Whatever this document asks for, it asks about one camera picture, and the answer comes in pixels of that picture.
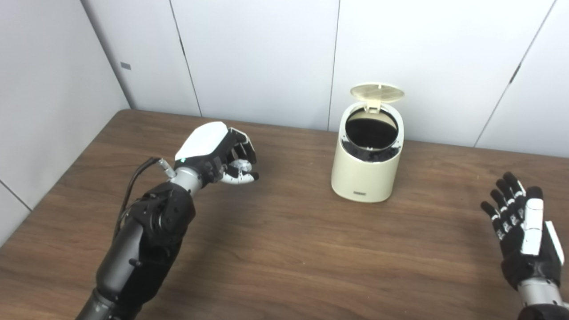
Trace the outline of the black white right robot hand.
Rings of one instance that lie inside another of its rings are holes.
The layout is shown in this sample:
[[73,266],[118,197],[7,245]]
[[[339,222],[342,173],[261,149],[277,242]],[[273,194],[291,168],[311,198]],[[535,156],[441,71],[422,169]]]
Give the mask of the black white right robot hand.
[[551,221],[545,219],[543,190],[524,187],[512,172],[505,172],[490,191],[494,204],[481,202],[502,254],[501,271],[512,288],[530,278],[561,285],[565,256]]

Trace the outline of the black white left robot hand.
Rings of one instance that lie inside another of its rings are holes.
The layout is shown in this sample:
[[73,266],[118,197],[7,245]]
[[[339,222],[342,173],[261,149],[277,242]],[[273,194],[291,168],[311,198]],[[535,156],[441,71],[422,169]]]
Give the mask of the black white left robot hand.
[[260,177],[252,169],[256,152],[248,135],[221,121],[193,130],[174,160],[171,182],[194,193],[208,184],[250,184]]

